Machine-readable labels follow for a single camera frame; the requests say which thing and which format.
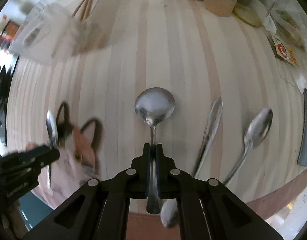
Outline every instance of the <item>spoon bowl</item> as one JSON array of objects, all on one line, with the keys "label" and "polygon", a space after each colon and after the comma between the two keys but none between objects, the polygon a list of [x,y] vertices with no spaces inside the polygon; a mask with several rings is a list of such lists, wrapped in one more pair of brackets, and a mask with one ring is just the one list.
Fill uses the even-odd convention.
[{"label": "spoon bowl", "polygon": [[150,126],[156,126],[168,118],[174,109],[173,95],[163,88],[146,89],[135,101],[136,114]]},{"label": "spoon bowl", "polygon": [[[57,146],[58,143],[58,131],[57,131],[57,125],[55,118],[50,110],[47,112],[47,118],[46,118],[46,126],[47,126],[47,132],[50,142],[50,148],[53,149]],[[47,188],[51,189],[52,184],[52,166],[49,164],[47,166]]]},{"label": "spoon bowl", "polygon": [[46,125],[50,146],[55,147],[58,143],[58,131],[55,118],[50,110],[47,112]]},{"label": "spoon bowl", "polygon": [[251,148],[259,146],[266,138],[272,124],[271,108],[262,109],[249,124],[245,137],[245,147],[251,143]]}]

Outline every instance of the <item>floor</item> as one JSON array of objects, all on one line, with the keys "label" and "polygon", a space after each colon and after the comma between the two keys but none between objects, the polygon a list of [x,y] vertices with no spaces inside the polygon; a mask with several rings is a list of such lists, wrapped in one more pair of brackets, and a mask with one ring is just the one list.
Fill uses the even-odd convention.
[{"label": "floor", "polygon": [[294,201],[266,221],[284,240],[293,240],[307,221],[307,187]]}]

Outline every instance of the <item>cat ear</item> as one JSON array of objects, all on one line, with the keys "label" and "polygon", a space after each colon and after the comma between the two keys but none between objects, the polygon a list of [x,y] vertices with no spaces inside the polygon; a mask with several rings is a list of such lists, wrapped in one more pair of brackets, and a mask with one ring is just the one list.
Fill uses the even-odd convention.
[{"label": "cat ear", "polygon": [[75,160],[81,163],[83,166],[90,166],[95,168],[95,152],[91,147],[89,139],[87,139],[86,136],[82,134],[80,129],[76,126],[73,128],[73,135],[75,142],[75,150],[73,154]]},{"label": "cat ear", "polygon": [[102,135],[101,122],[96,118],[89,119],[80,131],[89,141],[92,149],[97,152]]},{"label": "cat ear", "polygon": [[56,125],[60,123],[69,123],[69,106],[65,101],[61,103],[56,117]]}]

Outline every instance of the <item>spoon handle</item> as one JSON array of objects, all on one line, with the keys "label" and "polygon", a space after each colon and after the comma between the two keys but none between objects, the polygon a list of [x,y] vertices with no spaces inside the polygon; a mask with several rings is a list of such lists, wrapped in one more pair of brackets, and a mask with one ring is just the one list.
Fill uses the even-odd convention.
[{"label": "spoon handle", "polygon": [[150,126],[151,147],[150,147],[150,177],[149,177],[149,194],[146,210],[148,213],[158,215],[160,207],[158,202],[158,186],[156,171],[156,127]]},{"label": "spoon handle", "polygon": [[245,147],[245,151],[244,151],[241,159],[237,162],[236,166],[231,170],[228,177],[223,181],[223,184],[225,186],[228,186],[230,184],[230,182],[233,180],[233,178],[236,176],[237,172],[239,171],[239,169],[241,168],[241,166],[243,165],[243,163],[246,160],[247,153],[249,152],[249,149],[250,149],[250,145],[247,145]]},{"label": "spoon handle", "polygon": [[210,114],[207,120],[205,132],[203,134],[203,140],[202,140],[202,144],[199,150],[199,155],[198,155],[195,167],[193,169],[193,172],[191,173],[191,176],[193,178],[196,178],[198,176],[199,171],[201,170],[204,164],[204,161],[208,155],[212,142],[217,133],[217,130],[220,124],[221,115],[222,115],[222,100],[221,98],[217,98],[212,105],[212,108],[211,108],[211,111],[210,111]]}]

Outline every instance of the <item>plastic bag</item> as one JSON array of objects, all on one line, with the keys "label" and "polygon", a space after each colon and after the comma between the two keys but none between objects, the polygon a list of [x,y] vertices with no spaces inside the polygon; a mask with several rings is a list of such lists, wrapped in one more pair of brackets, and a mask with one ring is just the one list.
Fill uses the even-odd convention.
[{"label": "plastic bag", "polygon": [[300,90],[300,93],[303,94],[304,88],[306,87],[306,79],[303,75],[300,75],[297,79],[296,79],[296,84],[297,87]]},{"label": "plastic bag", "polygon": [[307,28],[303,23],[303,19],[307,18],[305,12],[293,3],[282,3],[272,9],[271,17],[277,27],[277,36],[307,54]]}]

